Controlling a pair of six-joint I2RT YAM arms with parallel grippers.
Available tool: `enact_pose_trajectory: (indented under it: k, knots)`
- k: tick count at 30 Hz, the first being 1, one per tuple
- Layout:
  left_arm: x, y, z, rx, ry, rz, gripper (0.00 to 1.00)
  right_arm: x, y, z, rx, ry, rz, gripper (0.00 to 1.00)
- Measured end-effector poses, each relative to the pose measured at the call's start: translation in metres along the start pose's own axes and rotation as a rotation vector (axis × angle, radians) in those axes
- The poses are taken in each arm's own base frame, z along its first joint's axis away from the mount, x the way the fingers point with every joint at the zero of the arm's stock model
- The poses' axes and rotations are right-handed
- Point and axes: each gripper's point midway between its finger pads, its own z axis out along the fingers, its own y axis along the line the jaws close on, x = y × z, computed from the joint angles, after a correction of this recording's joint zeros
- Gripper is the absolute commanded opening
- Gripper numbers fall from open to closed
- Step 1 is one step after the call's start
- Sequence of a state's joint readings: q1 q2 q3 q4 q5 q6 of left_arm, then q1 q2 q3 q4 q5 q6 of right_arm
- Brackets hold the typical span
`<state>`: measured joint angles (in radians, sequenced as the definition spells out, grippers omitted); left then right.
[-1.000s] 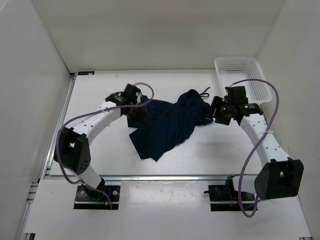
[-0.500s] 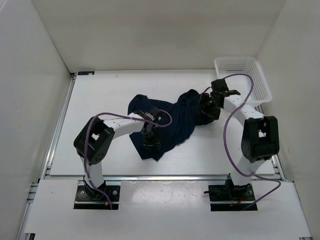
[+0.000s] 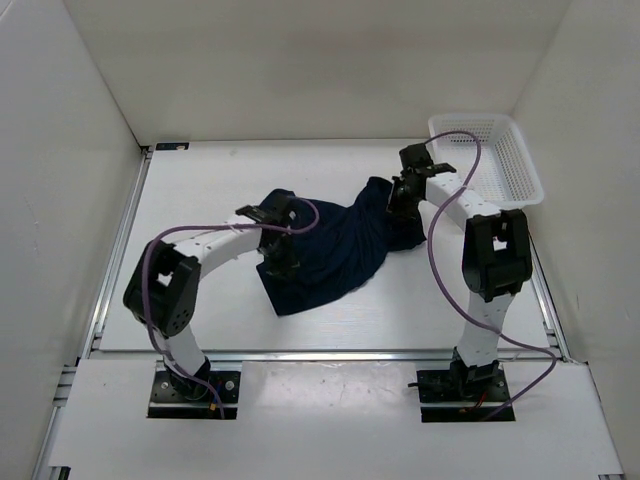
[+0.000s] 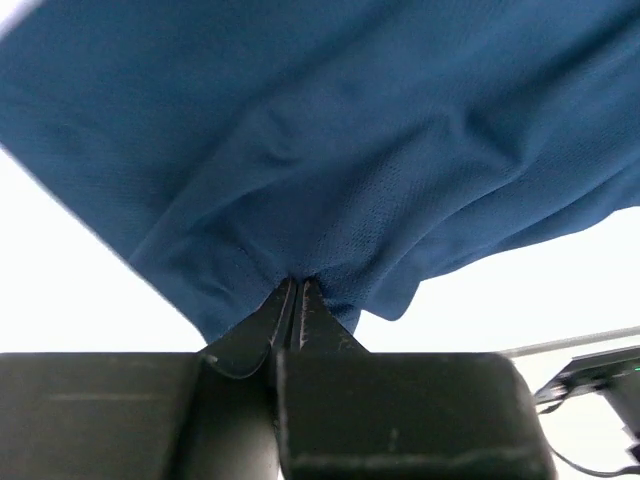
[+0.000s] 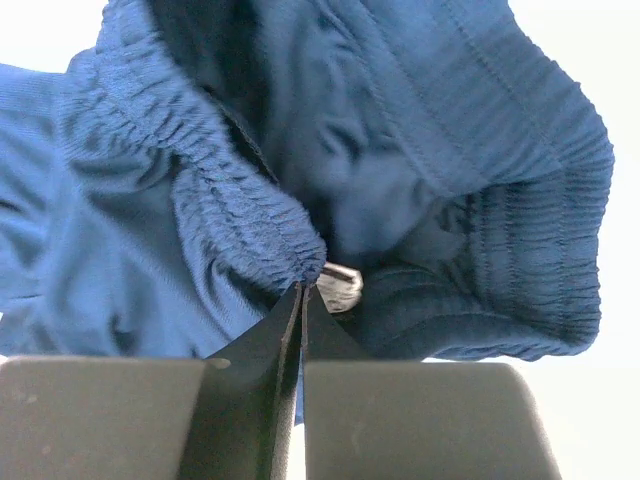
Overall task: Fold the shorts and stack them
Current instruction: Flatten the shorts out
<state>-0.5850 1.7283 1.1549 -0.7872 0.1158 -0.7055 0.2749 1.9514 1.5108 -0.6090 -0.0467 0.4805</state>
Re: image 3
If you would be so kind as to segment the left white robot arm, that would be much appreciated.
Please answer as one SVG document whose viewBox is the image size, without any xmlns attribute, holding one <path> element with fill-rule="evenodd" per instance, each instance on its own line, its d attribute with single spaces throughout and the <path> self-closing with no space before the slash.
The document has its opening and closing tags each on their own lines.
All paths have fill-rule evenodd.
<svg viewBox="0 0 640 480">
<path fill-rule="evenodd" d="M 202 398 L 210 386 L 209 360 L 190 327 L 200 281 L 252 251 L 282 261 L 287 273 L 293 271 L 291 237 L 310 231 L 318 221 L 312 203 L 278 193 L 270 206 L 246 205 L 223 224 L 172 227 L 146 245 L 123 304 L 145 326 L 186 399 Z"/>
</svg>

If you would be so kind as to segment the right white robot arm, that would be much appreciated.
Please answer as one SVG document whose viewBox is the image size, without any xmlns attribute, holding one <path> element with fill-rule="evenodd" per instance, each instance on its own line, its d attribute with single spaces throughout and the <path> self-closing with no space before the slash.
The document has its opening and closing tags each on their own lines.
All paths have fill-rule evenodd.
<svg viewBox="0 0 640 480">
<path fill-rule="evenodd" d="M 502 210 L 467 189 L 451 165 L 433 162 L 424 144 L 405 147 L 399 156 L 402 170 L 392 178 L 387 211 L 420 224 L 419 204 L 428 201 L 464 234 L 461 271 L 469 302 L 454 350 L 454 360 L 463 366 L 450 373 L 449 387 L 470 400 L 486 384 L 479 368 L 497 363 L 506 313 L 532 275 L 527 218 L 520 209 Z"/>
</svg>

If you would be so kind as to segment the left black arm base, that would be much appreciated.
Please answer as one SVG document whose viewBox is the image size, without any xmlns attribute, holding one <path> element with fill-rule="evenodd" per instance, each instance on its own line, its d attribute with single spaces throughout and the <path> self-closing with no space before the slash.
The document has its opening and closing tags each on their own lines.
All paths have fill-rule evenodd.
<svg viewBox="0 0 640 480">
<path fill-rule="evenodd" d="M 156 367 L 149 395 L 147 417 L 171 420 L 235 420 L 241 386 L 240 370 L 213 368 L 209 384 L 221 406 L 204 385 L 182 381 L 169 369 Z"/>
</svg>

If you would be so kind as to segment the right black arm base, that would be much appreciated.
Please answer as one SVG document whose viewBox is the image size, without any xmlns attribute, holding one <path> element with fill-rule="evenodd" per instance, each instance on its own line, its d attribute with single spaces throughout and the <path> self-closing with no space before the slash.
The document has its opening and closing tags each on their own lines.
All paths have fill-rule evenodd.
<svg viewBox="0 0 640 480">
<path fill-rule="evenodd" d="M 422 423 L 514 422 L 505 372 L 494 360 L 468 367 L 454 359 L 447 369 L 416 371 L 407 385 L 416 389 Z"/>
</svg>

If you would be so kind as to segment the navy blue shorts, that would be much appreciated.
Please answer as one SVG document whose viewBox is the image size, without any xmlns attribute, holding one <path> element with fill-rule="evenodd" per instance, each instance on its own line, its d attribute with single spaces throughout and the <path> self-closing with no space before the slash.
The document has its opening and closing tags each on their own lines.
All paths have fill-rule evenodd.
<svg viewBox="0 0 640 480">
<path fill-rule="evenodd" d="M 396 216 L 387 211 L 392 183 L 371 177 L 349 206 L 311 199 L 304 202 L 292 191 L 275 189 L 260 203 L 274 206 L 279 196 L 292 204 L 293 229 L 319 219 L 309 232 L 290 237 L 298 266 L 278 277 L 268 273 L 269 262 L 256 270 L 279 316 L 308 311 L 362 287 L 392 252 L 412 250 L 426 241 L 420 214 Z"/>
</svg>

